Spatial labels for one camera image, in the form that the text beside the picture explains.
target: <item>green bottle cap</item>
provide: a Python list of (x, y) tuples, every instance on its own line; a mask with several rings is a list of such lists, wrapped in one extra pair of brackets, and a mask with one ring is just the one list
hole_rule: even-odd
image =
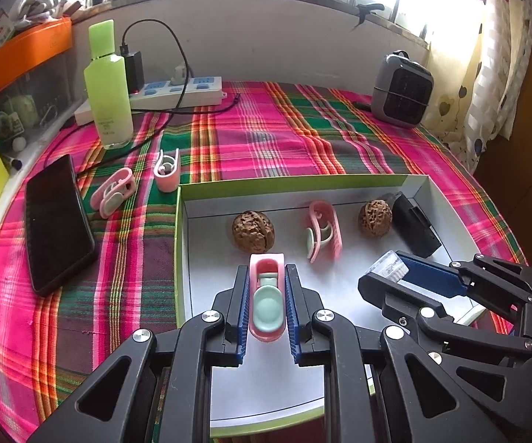
[(114, 53), (114, 20), (94, 23), (88, 29), (92, 59)]

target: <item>walnut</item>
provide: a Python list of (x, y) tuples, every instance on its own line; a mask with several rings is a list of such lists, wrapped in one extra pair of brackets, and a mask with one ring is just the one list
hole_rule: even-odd
[(274, 226), (260, 211), (244, 211), (231, 228), (237, 248), (247, 253), (266, 253), (274, 245)]
[(383, 199), (369, 201), (358, 214), (358, 226), (365, 235), (372, 237), (386, 235), (392, 220), (391, 208)]

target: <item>power strip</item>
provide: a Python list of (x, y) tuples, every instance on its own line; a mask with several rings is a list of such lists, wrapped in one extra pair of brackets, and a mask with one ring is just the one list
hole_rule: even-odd
[[(128, 96), (131, 108), (146, 110), (169, 110), (176, 106), (182, 87), (184, 85), (172, 85), (169, 81), (157, 81), (147, 83), (139, 93)], [(227, 93), (223, 93), (220, 76), (204, 76), (192, 78), (186, 87), (186, 93), (182, 99), (181, 108), (195, 106), (211, 106), (221, 104)], [(74, 113), (78, 125), (84, 125), (94, 119), (90, 102), (86, 100)]]

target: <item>plaid tablecloth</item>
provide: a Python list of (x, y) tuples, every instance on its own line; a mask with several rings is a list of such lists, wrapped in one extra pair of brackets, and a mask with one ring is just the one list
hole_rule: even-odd
[[(160, 148), (180, 149), (182, 183), (283, 175), (427, 174), (482, 252), (524, 261), (485, 192), (423, 128), (405, 130), (375, 121), (350, 103), (369, 98), (346, 91), (263, 82), (230, 83), (225, 91), (223, 105), (241, 93), (234, 109), (178, 116), (162, 137), (126, 161), (78, 179), (100, 258), (48, 298), (38, 298), (29, 282), (24, 185), (11, 203), (0, 228), (0, 422), (17, 441), (25, 441), (132, 331), (175, 327), (176, 195), (159, 192), (153, 182)], [(136, 117), (134, 143), (166, 118)], [(47, 153), (32, 174), (43, 168)], [(78, 171), (107, 157), (93, 126), (67, 138), (51, 157), (66, 153)], [(131, 167), (138, 191), (103, 220), (90, 208), (90, 196), (121, 166)], [(501, 325), (497, 318), (494, 323)]]

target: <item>orange box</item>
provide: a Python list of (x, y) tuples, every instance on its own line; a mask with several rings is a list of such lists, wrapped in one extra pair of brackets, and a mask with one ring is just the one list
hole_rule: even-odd
[(0, 48), (0, 91), (16, 78), (73, 45), (71, 19), (35, 26)]

